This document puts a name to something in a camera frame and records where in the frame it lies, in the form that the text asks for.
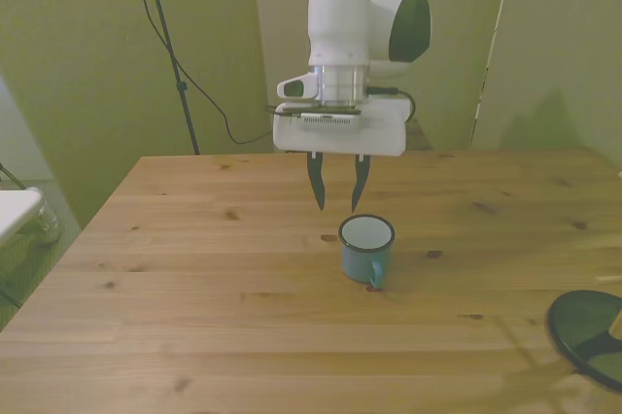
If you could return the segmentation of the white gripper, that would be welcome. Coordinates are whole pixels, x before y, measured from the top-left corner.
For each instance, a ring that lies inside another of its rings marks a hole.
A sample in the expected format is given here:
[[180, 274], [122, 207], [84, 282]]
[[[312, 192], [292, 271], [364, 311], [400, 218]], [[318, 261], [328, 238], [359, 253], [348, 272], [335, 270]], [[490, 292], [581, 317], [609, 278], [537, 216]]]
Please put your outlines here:
[[285, 102], [274, 111], [274, 145], [281, 151], [309, 152], [307, 173], [321, 211], [326, 199], [322, 153], [356, 155], [351, 199], [355, 212], [368, 179], [371, 155], [399, 156], [405, 151], [405, 98], [370, 97], [356, 110], [355, 115], [347, 115], [329, 107]]

